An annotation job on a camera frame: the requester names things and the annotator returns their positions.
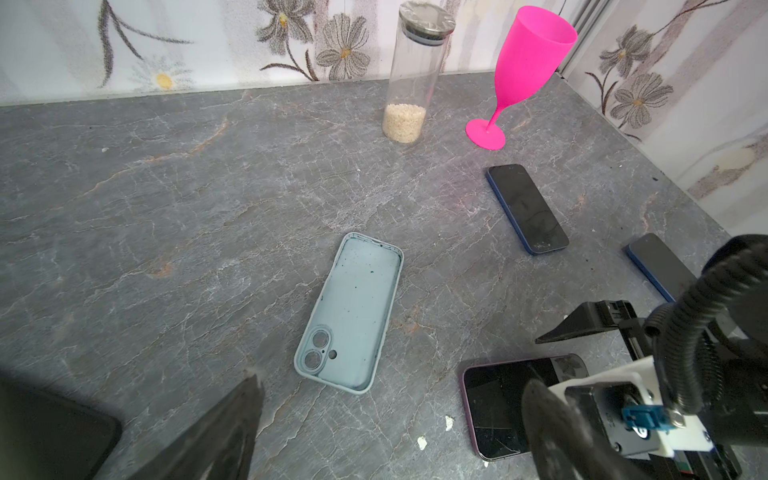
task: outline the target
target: pink plastic wine glass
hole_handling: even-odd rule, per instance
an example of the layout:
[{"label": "pink plastic wine glass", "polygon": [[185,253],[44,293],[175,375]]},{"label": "pink plastic wine glass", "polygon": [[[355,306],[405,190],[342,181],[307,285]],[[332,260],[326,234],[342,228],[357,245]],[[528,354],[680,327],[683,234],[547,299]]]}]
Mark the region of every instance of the pink plastic wine glass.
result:
[{"label": "pink plastic wine glass", "polygon": [[544,86],[577,38],[559,15],[539,7],[520,8],[496,61],[496,111],[491,121],[467,123],[469,139],[486,150],[501,150],[507,140],[496,125],[498,115]]}]

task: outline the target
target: goblet stem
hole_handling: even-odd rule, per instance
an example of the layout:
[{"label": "goblet stem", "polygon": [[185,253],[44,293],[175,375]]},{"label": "goblet stem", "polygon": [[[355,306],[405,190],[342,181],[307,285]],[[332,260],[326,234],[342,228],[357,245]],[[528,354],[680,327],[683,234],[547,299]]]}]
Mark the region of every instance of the goblet stem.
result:
[{"label": "goblet stem", "polygon": [[504,107],[502,107],[501,105],[496,107],[496,111],[493,112],[493,117],[491,117],[491,121],[488,122],[488,126],[485,128],[485,131],[488,131],[491,125],[496,123],[496,119],[498,118],[502,110],[504,110]]}]

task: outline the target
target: white rice grains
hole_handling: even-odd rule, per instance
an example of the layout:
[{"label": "white rice grains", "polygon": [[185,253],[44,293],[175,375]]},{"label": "white rice grains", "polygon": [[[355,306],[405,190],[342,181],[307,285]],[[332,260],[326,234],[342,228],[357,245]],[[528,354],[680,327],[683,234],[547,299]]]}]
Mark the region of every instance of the white rice grains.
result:
[{"label": "white rice grains", "polygon": [[401,144],[416,141],[422,133],[427,116],[424,107],[410,104],[389,104],[384,109],[384,134]]}]

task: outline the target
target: wall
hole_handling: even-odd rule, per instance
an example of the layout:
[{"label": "wall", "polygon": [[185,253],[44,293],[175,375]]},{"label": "wall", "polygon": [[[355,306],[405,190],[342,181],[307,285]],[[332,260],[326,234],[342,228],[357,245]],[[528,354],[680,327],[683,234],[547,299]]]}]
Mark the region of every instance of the wall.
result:
[{"label": "wall", "polygon": [[766,0],[613,2],[564,71],[734,235],[768,233],[766,13]]},{"label": "wall", "polygon": [[[549,8],[569,18],[583,1],[432,0],[457,19],[444,69],[493,69],[523,5]],[[399,4],[0,2],[0,104],[385,78],[392,64]]]}]

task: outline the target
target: cylindrical glass container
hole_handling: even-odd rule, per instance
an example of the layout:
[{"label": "cylindrical glass container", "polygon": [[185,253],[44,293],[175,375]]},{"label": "cylindrical glass container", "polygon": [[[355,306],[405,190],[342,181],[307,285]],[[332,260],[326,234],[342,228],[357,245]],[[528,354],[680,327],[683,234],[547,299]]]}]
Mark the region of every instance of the cylindrical glass container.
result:
[{"label": "cylindrical glass container", "polygon": [[421,135],[448,36],[455,26],[451,14],[437,5],[400,5],[382,125],[392,140],[409,144]]}]

